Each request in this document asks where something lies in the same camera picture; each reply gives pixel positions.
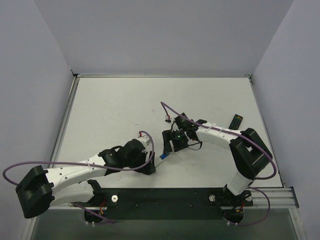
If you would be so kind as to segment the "white battery cover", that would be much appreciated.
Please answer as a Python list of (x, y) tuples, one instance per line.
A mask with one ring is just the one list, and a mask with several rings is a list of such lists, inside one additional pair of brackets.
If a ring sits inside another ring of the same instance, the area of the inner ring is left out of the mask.
[(181, 155), (179, 152), (173, 152), (172, 158), (175, 159), (176, 161), (180, 161), (180, 162), (183, 162), (185, 160), (184, 156)]

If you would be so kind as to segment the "black tv remote control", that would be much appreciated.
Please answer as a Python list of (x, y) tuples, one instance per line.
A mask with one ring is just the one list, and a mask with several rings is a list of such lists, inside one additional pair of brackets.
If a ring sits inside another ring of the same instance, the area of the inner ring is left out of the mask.
[(228, 128), (230, 130), (238, 130), (242, 121), (243, 117), (241, 115), (235, 114)]

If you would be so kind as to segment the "blue AAA battery pair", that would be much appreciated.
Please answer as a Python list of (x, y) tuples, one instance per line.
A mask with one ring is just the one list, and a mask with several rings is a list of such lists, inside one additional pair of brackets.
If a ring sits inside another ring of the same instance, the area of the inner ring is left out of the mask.
[(159, 157), (161, 160), (164, 160), (165, 158), (167, 158), (169, 156), (169, 153), (163, 153), (161, 154)]

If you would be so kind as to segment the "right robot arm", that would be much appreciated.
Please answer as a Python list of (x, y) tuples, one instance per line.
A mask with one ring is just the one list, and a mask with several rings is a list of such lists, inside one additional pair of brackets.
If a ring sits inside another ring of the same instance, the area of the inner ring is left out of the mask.
[(210, 143), (229, 150), (237, 171), (225, 188), (233, 196), (242, 194), (257, 175), (273, 163), (271, 152), (254, 129), (222, 128), (203, 119), (187, 119), (184, 113), (174, 119), (170, 129), (162, 132), (162, 139), (164, 155), (189, 148), (189, 141)]

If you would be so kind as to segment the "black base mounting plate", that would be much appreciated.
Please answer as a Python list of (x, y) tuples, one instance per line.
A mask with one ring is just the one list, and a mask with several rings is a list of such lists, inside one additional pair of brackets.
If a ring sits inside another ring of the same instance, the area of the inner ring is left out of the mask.
[(225, 212), (252, 207), (251, 192), (231, 196), (214, 188), (102, 188), (81, 206), (120, 220), (220, 220)]

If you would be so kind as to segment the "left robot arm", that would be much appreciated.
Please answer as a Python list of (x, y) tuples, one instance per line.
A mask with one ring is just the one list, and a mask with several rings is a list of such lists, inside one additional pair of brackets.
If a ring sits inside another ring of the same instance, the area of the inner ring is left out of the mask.
[(63, 163), (62, 167), (44, 169), (41, 165), (34, 166), (15, 188), (23, 216), (31, 219), (50, 207), (70, 202), (88, 202), (96, 206), (103, 199), (97, 185), (92, 185), (89, 190), (72, 186), (121, 171), (151, 175), (155, 172), (154, 156), (153, 140), (139, 137), (86, 160)]

